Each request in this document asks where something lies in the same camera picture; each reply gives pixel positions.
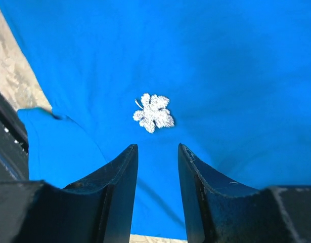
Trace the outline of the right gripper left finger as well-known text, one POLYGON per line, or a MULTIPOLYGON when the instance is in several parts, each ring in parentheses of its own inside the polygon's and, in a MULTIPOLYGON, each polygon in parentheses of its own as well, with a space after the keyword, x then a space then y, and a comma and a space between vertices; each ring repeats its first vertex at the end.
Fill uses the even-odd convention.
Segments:
POLYGON ((129 242, 138 146, 63 189, 0 181, 0 242, 129 242))

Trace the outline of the blue garment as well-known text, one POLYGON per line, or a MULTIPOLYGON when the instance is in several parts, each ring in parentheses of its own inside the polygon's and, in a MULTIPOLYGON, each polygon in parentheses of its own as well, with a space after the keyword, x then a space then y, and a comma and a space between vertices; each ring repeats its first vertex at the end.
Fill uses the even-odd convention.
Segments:
POLYGON ((311 185, 311 1, 0 1, 52 112, 29 178, 64 188, 139 147, 131 231, 186 239, 177 147, 261 189, 311 185), (134 121, 144 93, 172 128, 134 121))

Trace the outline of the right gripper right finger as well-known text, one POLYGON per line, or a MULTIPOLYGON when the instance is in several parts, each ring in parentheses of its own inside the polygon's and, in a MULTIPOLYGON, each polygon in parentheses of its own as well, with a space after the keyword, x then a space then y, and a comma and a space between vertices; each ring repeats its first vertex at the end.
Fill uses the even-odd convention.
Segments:
POLYGON ((311 186, 245 186, 178 148, 188 242, 311 242, 311 186))

